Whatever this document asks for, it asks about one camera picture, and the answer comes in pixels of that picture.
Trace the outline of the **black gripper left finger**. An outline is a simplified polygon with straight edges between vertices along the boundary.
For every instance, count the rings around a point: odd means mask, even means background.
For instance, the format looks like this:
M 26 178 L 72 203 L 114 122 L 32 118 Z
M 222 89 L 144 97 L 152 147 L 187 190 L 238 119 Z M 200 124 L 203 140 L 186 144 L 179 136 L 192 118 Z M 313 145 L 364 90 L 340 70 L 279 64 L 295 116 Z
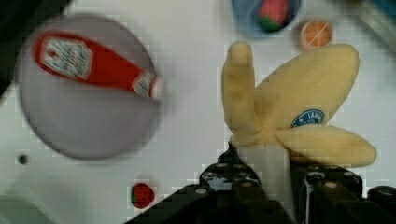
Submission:
M 296 224 L 289 153 L 277 144 L 236 147 L 125 224 Z

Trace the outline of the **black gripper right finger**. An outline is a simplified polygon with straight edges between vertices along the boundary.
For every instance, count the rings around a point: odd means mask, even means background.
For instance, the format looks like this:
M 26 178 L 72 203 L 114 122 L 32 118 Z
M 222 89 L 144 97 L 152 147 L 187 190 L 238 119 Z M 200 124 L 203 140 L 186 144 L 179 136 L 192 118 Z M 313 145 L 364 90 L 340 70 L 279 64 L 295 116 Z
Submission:
M 290 168 L 298 224 L 396 224 L 395 188 L 363 191 L 362 178 L 345 168 Z

